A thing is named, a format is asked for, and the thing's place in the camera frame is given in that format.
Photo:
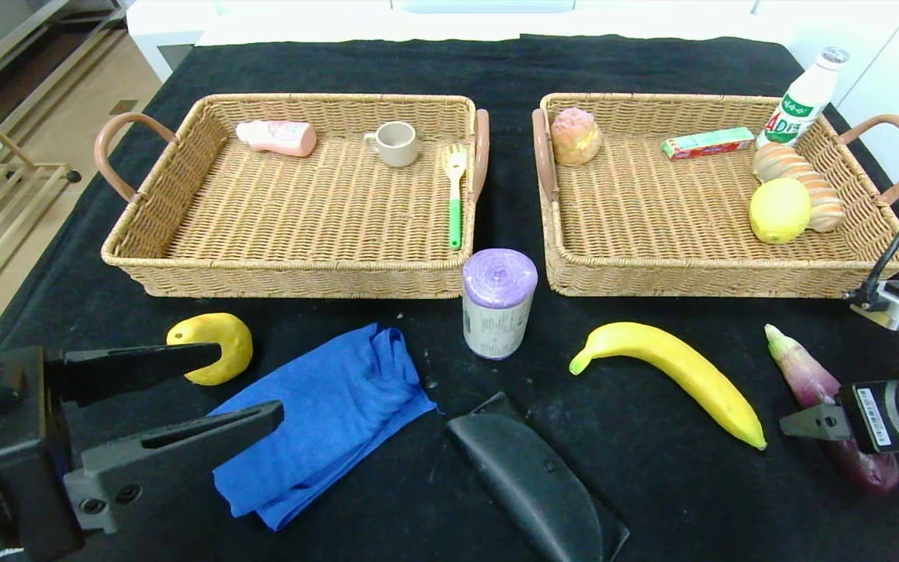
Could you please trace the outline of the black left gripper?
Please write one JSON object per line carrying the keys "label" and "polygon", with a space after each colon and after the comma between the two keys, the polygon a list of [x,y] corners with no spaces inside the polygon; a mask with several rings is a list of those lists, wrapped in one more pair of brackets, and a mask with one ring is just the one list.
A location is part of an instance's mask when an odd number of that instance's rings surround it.
{"label": "black left gripper", "polygon": [[0,544],[23,549],[33,561],[62,558],[83,545],[80,526],[115,534],[274,432],[284,420],[279,400],[103,443],[85,450],[80,468],[64,475],[70,445],[52,392],[84,407],[221,356],[214,342],[67,351],[48,359],[40,347],[0,355]]}

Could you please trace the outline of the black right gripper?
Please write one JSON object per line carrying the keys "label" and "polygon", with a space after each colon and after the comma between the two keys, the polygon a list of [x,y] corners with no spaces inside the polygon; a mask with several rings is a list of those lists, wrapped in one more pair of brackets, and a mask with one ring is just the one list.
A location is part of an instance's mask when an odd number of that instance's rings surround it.
{"label": "black right gripper", "polygon": [[847,385],[838,400],[839,404],[817,404],[785,416],[779,428],[785,436],[803,439],[854,437],[871,454],[899,453],[899,379]]}

